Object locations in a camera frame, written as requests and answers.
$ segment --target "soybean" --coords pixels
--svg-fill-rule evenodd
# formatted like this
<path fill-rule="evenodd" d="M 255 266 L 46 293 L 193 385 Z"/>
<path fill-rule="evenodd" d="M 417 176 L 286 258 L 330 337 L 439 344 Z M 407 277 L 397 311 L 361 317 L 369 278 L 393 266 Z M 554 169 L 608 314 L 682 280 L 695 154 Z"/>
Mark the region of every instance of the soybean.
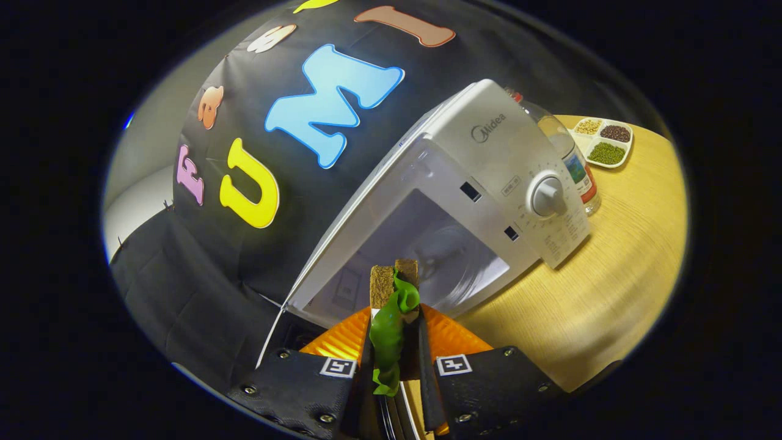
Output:
<path fill-rule="evenodd" d="M 576 133 L 584 133 L 585 135 L 593 135 L 597 133 L 597 129 L 600 128 L 601 121 L 594 119 L 587 119 L 578 124 L 574 130 Z"/>

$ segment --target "bread slice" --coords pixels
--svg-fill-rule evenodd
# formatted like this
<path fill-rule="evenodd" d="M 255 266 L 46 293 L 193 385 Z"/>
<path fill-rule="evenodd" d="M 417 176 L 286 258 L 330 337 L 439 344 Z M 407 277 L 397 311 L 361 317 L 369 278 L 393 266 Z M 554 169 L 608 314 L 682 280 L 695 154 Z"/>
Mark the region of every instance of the bread slice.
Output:
<path fill-rule="evenodd" d="M 394 290 L 393 267 L 372 266 L 369 275 L 369 306 L 383 308 Z"/>
<path fill-rule="evenodd" d="M 418 260 L 396 260 L 394 267 L 399 271 L 401 280 L 407 281 L 418 289 Z"/>

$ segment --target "sandwich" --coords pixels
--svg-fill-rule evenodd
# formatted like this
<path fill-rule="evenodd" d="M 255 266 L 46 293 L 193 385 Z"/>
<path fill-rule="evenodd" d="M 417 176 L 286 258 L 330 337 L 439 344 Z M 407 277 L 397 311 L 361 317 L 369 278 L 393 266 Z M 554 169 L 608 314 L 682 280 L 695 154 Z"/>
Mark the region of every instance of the sandwich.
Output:
<path fill-rule="evenodd" d="M 418 375 L 418 340 L 412 325 L 421 311 L 418 262 L 400 259 L 394 266 L 372 267 L 369 301 L 369 339 L 375 351 L 372 380 L 378 385 L 373 393 L 393 397 L 401 380 Z"/>

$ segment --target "white tray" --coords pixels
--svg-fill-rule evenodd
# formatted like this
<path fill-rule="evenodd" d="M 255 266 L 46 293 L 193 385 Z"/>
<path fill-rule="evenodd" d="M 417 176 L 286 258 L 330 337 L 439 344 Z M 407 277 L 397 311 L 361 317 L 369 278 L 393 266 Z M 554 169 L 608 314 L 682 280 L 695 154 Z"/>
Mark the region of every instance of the white tray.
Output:
<path fill-rule="evenodd" d="M 597 129 L 597 132 L 594 135 L 585 135 L 583 133 L 576 133 L 576 131 L 573 130 L 572 128 L 568 129 L 568 131 L 573 137 L 573 140 L 576 141 L 576 145 L 581 150 L 581 154 L 583 154 L 584 159 L 590 164 L 597 165 L 603 168 L 617 168 L 622 166 L 622 164 L 625 163 L 625 160 L 627 160 L 627 156 L 630 154 L 630 147 L 633 146 L 633 137 L 634 137 L 633 129 L 629 125 L 625 124 L 624 122 L 614 121 L 612 119 L 603 119 L 600 117 L 585 117 L 581 121 L 578 121 L 576 125 L 573 125 L 573 127 L 578 127 L 578 125 L 581 124 L 582 121 L 585 121 L 587 119 L 601 121 L 600 127 Z M 606 128 L 609 125 L 618 125 L 619 127 L 624 127 L 628 132 L 630 132 L 630 141 L 620 142 L 614 139 L 604 138 L 600 136 L 600 132 L 603 131 L 603 128 Z M 610 143 L 611 145 L 617 146 L 622 150 L 625 150 L 625 155 L 624 157 L 622 157 L 619 163 L 609 165 L 609 164 L 602 164 L 600 162 L 595 162 L 594 160 L 587 159 L 589 155 L 592 154 L 592 150 L 594 150 L 594 147 L 600 142 Z"/>

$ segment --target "orange gripper pad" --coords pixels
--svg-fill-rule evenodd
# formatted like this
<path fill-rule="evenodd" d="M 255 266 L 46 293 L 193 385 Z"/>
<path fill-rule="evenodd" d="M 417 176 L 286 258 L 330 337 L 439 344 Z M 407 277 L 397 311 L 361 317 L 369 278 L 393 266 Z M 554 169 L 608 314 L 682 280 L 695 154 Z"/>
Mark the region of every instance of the orange gripper pad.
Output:
<path fill-rule="evenodd" d="M 421 310 L 426 318 L 433 362 L 438 356 L 471 355 L 493 349 L 473 332 L 434 308 L 421 304 Z"/>
<path fill-rule="evenodd" d="M 369 307 L 355 312 L 313 339 L 300 352 L 337 359 L 355 359 L 360 366 L 370 316 Z"/>

